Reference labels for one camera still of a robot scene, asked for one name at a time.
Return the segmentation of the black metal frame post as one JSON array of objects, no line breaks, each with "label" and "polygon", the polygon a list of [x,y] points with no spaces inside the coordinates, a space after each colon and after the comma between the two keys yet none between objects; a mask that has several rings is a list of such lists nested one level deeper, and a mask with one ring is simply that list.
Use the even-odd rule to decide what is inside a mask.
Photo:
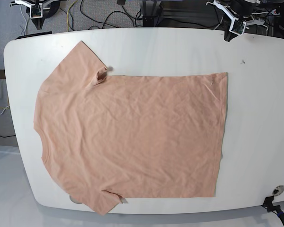
[{"label": "black metal frame post", "polygon": [[161,4],[161,0],[140,1],[143,27],[157,27],[163,11]]}]

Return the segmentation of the peach pink T-shirt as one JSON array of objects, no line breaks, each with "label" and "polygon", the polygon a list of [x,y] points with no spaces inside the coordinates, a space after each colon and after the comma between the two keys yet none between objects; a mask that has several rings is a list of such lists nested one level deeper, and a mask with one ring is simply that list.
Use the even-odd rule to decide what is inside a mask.
[{"label": "peach pink T-shirt", "polygon": [[105,215],[126,198],[213,197],[228,74],[107,74],[79,42],[42,83],[34,129],[51,178]]}]

